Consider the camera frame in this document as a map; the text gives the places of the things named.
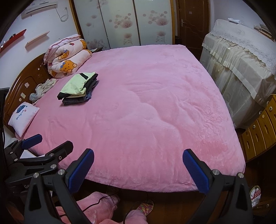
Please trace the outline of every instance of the stack of folded clothes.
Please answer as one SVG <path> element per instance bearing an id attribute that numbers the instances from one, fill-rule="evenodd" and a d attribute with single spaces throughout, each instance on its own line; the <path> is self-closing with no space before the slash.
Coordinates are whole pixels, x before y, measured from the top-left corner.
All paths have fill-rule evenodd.
<path id="1" fill-rule="evenodd" d="M 95 72 L 75 74 L 62 88 L 57 98 L 63 99 L 64 105 L 83 103 L 91 99 L 92 91 L 99 82 L 97 76 Z"/>

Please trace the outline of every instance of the sliding wardrobe door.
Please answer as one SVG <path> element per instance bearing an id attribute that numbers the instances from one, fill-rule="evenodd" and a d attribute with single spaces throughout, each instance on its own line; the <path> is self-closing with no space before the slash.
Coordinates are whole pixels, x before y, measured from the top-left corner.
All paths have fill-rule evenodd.
<path id="1" fill-rule="evenodd" d="M 98 0 L 74 0 L 74 4 L 87 48 L 103 47 L 103 50 L 109 50 Z"/>
<path id="2" fill-rule="evenodd" d="M 170 0 L 134 0 L 141 45 L 172 44 Z"/>
<path id="3" fill-rule="evenodd" d="M 132 0 L 99 0 L 99 3 L 110 48 L 140 45 Z"/>

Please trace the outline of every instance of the pink blanket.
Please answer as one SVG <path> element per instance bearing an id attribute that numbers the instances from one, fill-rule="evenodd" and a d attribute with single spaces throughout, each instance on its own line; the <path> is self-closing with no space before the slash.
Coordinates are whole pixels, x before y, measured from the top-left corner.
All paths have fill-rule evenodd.
<path id="1" fill-rule="evenodd" d="M 70 140 L 66 168 L 86 148 L 95 152 L 87 179 L 125 189 L 197 189 L 182 162 L 184 149 L 223 174 L 244 172 L 245 161 L 226 104 L 214 81 L 182 45 L 150 45 L 95 53 L 79 68 L 97 72 L 92 98 L 63 106 L 59 80 L 36 104 L 24 138 L 43 136 L 45 154 Z"/>

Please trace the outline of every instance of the red shelf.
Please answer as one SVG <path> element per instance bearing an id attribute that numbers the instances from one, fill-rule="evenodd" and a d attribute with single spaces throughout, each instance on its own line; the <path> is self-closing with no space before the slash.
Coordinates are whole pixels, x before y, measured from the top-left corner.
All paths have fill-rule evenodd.
<path id="1" fill-rule="evenodd" d="M 12 42 L 16 41 L 18 38 L 22 37 L 27 29 L 22 30 L 20 33 L 16 34 L 12 38 L 10 38 L 6 43 L 4 43 L 0 48 L 0 53 L 5 50 L 7 46 L 9 46 Z"/>

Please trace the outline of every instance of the headboard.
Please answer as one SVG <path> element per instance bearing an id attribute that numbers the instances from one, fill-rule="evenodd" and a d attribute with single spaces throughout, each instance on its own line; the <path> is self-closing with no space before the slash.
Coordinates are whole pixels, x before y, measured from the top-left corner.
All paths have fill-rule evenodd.
<path id="1" fill-rule="evenodd" d="M 8 125 L 12 113 L 21 103 L 31 103 L 29 97 L 31 93 L 35 93 L 37 85 L 52 78 L 43 64 L 43 56 L 44 54 L 41 54 L 36 57 L 20 72 L 6 98 L 4 125 L 13 133 L 13 127 Z"/>

